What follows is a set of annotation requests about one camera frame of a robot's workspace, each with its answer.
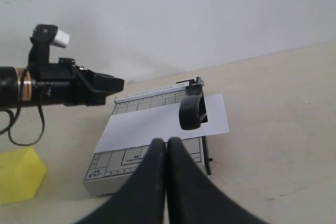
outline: beige table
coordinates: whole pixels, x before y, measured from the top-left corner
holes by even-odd
[[[125,92],[202,76],[206,95],[222,93],[231,132],[209,137],[211,180],[272,223],[336,223],[336,42],[136,83]],[[0,206],[0,223],[71,223],[106,197],[82,180],[108,121],[107,106],[45,108],[35,146],[49,172],[35,199]],[[7,118],[1,115],[0,125]],[[16,138],[35,138],[36,110],[25,109]],[[6,136],[0,152],[13,150]]]

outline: yellow block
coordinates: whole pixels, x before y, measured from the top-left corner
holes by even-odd
[[[46,173],[32,147],[0,154],[0,204],[33,199]]]

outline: paper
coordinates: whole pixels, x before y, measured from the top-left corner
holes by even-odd
[[[206,97],[205,105],[208,122],[192,131],[185,131],[180,127],[179,103],[113,115],[94,152],[149,145],[154,138],[162,138],[167,142],[175,136],[187,139],[229,132],[223,95]]]

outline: black cable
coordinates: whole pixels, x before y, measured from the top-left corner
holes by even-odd
[[[0,131],[0,135],[4,134],[5,132],[8,132],[8,138],[9,138],[10,142],[12,142],[13,144],[18,145],[18,146],[32,146],[32,145],[36,144],[42,138],[42,135],[43,135],[44,129],[45,129],[45,119],[44,119],[42,105],[41,105],[42,95],[44,94],[44,92],[42,92],[41,95],[40,95],[39,105],[37,107],[38,108],[38,113],[40,115],[41,122],[42,122],[42,130],[41,130],[41,133],[40,133],[40,136],[38,137],[38,139],[35,140],[32,143],[29,143],[29,144],[20,144],[20,143],[15,142],[12,138],[12,135],[11,135],[11,128],[13,127],[13,125],[16,123],[18,117],[20,116],[22,101],[23,101],[24,80],[25,80],[27,72],[30,70],[30,68],[31,68],[31,66],[28,65],[24,69],[24,71],[21,75],[20,86],[19,86],[19,95],[18,95],[18,103],[17,103],[17,109],[16,109],[16,112],[15,112],[15,115],[9,109],[1,109],[0,110],[0,111],[3,111],[3,112],[6,112],[9,115],[9,125],[7,127],[5,127],[3,130]]]

